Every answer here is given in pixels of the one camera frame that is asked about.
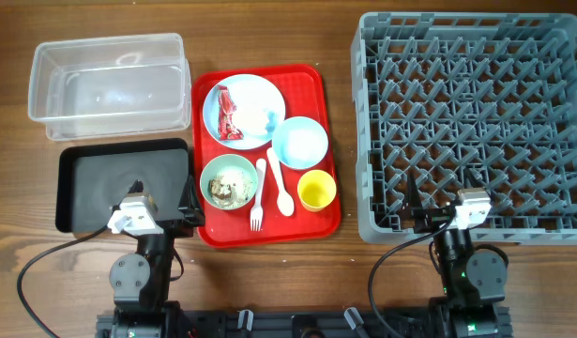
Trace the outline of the light blue bowl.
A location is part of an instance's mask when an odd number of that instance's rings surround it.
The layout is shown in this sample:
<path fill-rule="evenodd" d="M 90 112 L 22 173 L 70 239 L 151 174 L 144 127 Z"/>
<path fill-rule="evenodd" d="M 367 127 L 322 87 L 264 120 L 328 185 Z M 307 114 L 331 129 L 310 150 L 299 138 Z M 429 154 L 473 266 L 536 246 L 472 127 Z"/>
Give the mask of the light blue bowl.
<path fill-rule="evenodd" d="M 316 120 L 295 116 L 283 121 L 272 136 L 279 161 L 295 170 L 310 169 L 322 161 L 329 148 L 326 130 Z"/>

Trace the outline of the white plastic fork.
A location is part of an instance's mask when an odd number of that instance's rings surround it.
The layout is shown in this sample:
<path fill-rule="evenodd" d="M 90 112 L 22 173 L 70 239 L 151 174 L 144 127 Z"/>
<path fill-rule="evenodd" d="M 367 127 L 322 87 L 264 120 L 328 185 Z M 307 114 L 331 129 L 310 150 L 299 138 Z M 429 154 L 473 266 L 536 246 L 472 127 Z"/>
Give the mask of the white plastic fork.
<path fill-rule="evenodd" d="M 255 163 L 255 169 L 258 183 L 254 196 L 254 204 L 251 209 L 250 221 L 251 221 L 251 231 L 258 232 L 262 230 L 262 221 L 264 215 L 262 207 L 262 197 L 266 177 L 266 160 L 258 159 Z"/>

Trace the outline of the white plastic spoon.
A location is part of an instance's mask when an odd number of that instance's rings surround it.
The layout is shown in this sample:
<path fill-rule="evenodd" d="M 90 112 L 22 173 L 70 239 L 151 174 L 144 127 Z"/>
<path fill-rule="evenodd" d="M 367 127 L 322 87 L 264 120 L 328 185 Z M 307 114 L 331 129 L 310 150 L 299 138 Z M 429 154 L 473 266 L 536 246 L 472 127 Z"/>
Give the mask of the white plastic spoon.
<path fill-rule="evenodd" d="M 285 189 L 279 158 L 272 147 L 266 151 L 266 155 L 279 191 L 277 198 L 278 209 L 283 216 L 290 217 L 294 214 L 295 203 L 292 196 Z"/>

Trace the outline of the yellow cup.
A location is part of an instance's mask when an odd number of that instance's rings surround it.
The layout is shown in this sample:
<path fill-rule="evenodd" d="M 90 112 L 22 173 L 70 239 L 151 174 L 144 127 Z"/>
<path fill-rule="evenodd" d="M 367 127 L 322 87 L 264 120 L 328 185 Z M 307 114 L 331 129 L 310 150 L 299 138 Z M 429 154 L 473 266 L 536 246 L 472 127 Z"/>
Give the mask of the yellow cup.
<path fill-rule="evenodd" d="M 326 171 L 310 170 L 299 179 L 297 195 L 306 210 L 321 211 L 334 201 L 337 195 L 336 181 Z"/>

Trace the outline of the black waste tray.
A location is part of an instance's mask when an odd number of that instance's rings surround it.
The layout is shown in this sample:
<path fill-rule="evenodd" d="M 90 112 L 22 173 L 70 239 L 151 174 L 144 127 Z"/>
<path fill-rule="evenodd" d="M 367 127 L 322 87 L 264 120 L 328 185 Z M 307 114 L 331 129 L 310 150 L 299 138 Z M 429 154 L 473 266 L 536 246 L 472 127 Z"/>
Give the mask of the black waste tray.
<path fill-rule="evenodd" d="M 159 221 L 179 219 L 192 160 L 192 148 L 179 138 L 68 148 L 59 159 L 55 227 L 62 233 L 99 230 L 137 179 L 152 195 Z"/>

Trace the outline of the clear plastic bin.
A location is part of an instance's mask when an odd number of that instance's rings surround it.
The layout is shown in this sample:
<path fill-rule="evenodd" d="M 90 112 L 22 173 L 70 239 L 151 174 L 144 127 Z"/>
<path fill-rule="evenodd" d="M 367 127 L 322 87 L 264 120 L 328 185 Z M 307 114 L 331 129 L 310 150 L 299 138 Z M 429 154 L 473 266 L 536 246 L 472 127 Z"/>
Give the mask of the clear plastic bin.
<path fill-rule="evenodd" d="M 50 41 L 34 53 L 27 113 L 53 141 L 182 131 L 190 91 L 177 33 Z"/>

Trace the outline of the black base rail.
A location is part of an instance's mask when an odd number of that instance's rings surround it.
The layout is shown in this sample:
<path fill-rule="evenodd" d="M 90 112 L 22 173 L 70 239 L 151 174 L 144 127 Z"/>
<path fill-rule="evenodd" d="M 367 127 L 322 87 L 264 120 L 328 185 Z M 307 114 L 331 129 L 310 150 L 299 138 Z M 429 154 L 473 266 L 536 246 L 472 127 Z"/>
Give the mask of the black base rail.
<path fill-rule="evenodd" d="M 386 322 L 403 337 L 511 337 L 509 309 L 498 307 L 496 322 L 478 315 L 458 318 L 436 308 L 386 309 Z M 199 311 L 179 317 L 176 331 L 163 328 L 164 316 L 130 321 L 115 315 L 97 318 L 98 337 L 388 337 L 372 312 L 349 308 L 337 312 L 253 313 Z"/>

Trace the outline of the rice and food scraps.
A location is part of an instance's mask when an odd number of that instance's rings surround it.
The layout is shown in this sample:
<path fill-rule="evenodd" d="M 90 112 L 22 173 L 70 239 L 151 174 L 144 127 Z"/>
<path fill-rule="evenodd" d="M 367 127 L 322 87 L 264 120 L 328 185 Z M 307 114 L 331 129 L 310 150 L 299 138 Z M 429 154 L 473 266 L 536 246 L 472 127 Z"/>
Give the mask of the rice and food scraps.
<path fill-rule="evenodd" d="M 239 208 L 251 199 L 251 180 L 242 171 L 226 171 L 209 180 L 208 191 L 221 209 Z"/>

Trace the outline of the white napkin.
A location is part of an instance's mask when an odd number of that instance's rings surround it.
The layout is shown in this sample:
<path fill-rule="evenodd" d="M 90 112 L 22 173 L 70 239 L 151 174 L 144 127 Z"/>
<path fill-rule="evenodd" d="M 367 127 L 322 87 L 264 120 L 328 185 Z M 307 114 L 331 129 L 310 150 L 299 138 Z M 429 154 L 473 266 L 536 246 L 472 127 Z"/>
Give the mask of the white napkin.
<path fill-rule="evenodd" d="M 234 125 L 243 133 L 262 137 L 275 127 L 275 112 L 261 106 L 238 106 L 233 113 Z"/>

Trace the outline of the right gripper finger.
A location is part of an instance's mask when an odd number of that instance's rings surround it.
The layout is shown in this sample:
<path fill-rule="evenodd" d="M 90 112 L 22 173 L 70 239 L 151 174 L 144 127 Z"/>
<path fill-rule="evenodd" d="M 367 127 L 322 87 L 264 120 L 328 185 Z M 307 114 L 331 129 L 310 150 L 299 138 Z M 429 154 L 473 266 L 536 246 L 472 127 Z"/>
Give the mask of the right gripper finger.
<path fill-rule="evenodd" d="M 406 184 L 404 206 L 410 212 L 421 212 L 423 210 L 423 205 L 419 195 L 418 186 L 412 169 L 410 169 L 409 172 L 407 173 L 407 184 Z"/>
<path fill-rule="evenodd" d="M 476 179 L 474 174 L 468 168 L 464 169 L 464 179 L 466 180 L 467 185 L 470 188 L 482 188 L 483 187 L 483 185 Z"/>

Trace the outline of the green bowl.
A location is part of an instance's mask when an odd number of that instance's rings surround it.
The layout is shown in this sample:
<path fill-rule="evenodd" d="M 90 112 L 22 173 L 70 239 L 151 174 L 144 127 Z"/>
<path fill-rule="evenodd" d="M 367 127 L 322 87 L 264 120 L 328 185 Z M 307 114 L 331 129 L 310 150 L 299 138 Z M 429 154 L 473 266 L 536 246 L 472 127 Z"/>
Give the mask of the green bowl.
<path fill-rule="evenodd" d="M 236 154 L 219 155 L 209 161 L 200 175 L 200 190 L 216 209 L 236 210 L 246 206 L 256 194 L 259 178 L 255 166 Z"/>

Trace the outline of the red serving tray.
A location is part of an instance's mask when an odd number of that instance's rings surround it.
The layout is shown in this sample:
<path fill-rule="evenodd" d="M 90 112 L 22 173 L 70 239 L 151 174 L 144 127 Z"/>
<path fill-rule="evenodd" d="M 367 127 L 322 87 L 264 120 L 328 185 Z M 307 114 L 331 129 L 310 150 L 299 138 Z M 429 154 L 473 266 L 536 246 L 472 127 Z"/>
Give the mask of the red serving tray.
<path fill-rule="evenodd" d="M 240 155 L 254 163 L 266 157 L 271 144 L 255 149 L 234 150 L 220 144 L 205 129 L 203 108 L 205 97 L 216 84 L 233 75 L 252 74 L 269 80 L 281 92 L 286 103 L 286 115 L 305 116 L 319 122 L 328 131 L 326 100 L 322 77 L 308 65 L 284 65 L 254 69 L 235 69 L 209 72 L 199 77 L 192 85 L 192 138 L 194 145 L 195 175 L 200 176 L 205 166 L 219 155 Z M 287 191 L 295 200 L 296 210 L 290 217 L 281 215 L 277 207 L 278 188 L 271 173 L 266 173 L 262 207 L 263 225 L 259 232 L 251 231 L 249 202 L 238 210 L 219 210 L 203 202 L 205 225 L 198 234 L 207 245 L 217 248 L 243 247 L 280 241 L 322 238 L 331 235 L 339 226 L 341 215 L 340 198 L 335 197 L 328 207 L 319 212 L 306 210 L 298 201 L 297 182 L 301 171 L 281 168 Z"/>

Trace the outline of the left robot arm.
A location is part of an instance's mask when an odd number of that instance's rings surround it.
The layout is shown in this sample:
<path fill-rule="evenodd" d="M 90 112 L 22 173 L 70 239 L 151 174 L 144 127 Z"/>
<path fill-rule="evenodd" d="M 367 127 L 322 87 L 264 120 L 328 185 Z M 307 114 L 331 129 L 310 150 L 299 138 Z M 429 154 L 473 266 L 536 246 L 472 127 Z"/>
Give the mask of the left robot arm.
<path fill-rule="evenodd" d="M 177 206 L 182 217 L 159 221 L 158 207 L 142 181 L 135 181 L 113 213 L 107 226 L 115 234 L 137 239 L 135 253 L 121 256 L 111 267 L 114 314 L 100 317 L 98 337 L 189 337 L 198 335 L 177 301 L 169 301 L 175 279 L 172 264 L 179 258 L 176 238 L 190 238 L 205 223 L 196 184 L 188 176 Z"/>

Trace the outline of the red snack wrapper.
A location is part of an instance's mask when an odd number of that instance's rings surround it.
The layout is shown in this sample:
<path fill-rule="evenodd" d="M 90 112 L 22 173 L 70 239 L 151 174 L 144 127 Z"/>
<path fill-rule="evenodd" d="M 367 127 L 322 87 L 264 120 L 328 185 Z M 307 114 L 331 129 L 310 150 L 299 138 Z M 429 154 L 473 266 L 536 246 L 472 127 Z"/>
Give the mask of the red snack wrapper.
<path fill-rule="evenodd" d="M 229 89 L 224 85 L 218 85 L 217 89 L 219 90 L 218 102 L 220 106 L 218 121 L 220 139 L 222 141 L 242 140 L 244 135 L 233 122 L 236 105 L 231 99 Z"/>

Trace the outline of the light blue plate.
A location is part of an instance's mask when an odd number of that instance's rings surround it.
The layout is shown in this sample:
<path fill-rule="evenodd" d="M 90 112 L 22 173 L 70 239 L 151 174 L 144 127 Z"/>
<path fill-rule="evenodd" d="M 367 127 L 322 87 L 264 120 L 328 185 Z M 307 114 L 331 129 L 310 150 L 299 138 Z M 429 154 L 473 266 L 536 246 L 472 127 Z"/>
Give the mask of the light blue plate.
<path fill-rule="evenodd" d="M 262 137 L 243 133 L 242 140 L 222 141 L 218 133 L 220 106 L 218 85 L 227 86 L 232 101 L 238 106 L 261 106 L 275 112 L 275 127 Z M 251 150 L 271 141 L 274 131 L 286 117 L 286 103 L 280 90 L 268 79 L 253 74 L 238 74 L 219 80 L 209 90 L 202 106 L 205 128 L 214 141 L 235 150 Z"/>

